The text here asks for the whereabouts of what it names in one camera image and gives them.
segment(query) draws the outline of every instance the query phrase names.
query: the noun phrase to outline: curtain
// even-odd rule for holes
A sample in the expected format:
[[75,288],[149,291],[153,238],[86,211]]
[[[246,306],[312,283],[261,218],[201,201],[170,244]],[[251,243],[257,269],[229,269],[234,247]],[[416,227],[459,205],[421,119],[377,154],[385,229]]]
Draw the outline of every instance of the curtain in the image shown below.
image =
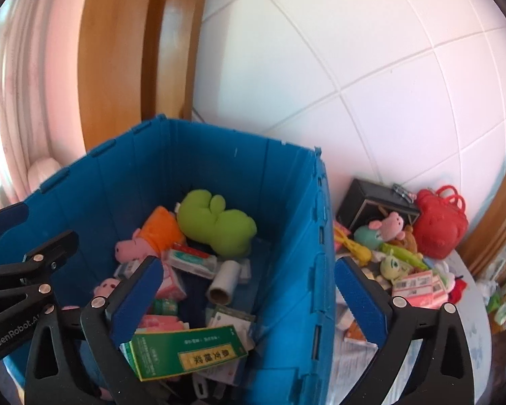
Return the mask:
[[44,62],[52,1],[0,8],[0,208],[30,194],[28,169],[50,156]]

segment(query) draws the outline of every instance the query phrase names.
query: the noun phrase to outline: red bag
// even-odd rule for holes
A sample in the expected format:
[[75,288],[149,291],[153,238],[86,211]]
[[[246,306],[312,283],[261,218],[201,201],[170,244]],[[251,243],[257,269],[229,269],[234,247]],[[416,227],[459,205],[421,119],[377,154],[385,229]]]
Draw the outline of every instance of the red bag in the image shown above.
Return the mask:
[[[454,194],[441,197],[440,194],[448,189]],[[465,200],[454,186],[444,186],[435,193],[420,190],[416,205],[421,211],[413,227],[418,251],[433,259],[444,259],[468,230]]]

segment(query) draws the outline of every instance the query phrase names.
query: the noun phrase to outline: blue plastic bin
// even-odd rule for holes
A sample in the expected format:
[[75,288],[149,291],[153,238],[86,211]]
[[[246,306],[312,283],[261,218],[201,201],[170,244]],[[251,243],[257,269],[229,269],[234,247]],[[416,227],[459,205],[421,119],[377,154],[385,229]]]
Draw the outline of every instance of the blue plastic bin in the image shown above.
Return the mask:
[[[28,220],[0,238],[0,264],[67,229],[78,253],[53,276],[62,305],[85,305],[157,205],[189,190],[221,194],[257,222],[253,278],[236,307],[257,315],[242,403],[324,404],[332,363],[335,286],[326,170],[320,150],[158,116],[109,140],[41,185]],[[24,382],[28,345],[8,358]]]

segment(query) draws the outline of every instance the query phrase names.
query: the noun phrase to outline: green one-eyed plush toy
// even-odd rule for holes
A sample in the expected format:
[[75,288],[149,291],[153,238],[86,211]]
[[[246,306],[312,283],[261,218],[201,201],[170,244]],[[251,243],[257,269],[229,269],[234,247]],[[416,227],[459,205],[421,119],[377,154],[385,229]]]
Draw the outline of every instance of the green one-eyed plush toy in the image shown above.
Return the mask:
[[208,190],[189,192],[180,204],[177,220],[186,237],[208,244],[224,258],[247,256],[257,234],[251,217],[240,210],[225,210],[225,199]]

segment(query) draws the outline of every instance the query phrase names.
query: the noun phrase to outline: paper roll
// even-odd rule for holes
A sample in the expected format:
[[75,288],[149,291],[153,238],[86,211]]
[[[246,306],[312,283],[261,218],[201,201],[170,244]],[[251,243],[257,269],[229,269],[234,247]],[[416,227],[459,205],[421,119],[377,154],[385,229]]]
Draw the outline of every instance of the paper roll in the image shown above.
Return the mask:
[[208,300],[213,304],[227,305],[232,302],[232,295],[238,284],[242,267],[238,262],[227,260],[221,264],[219,272],[208,288]]

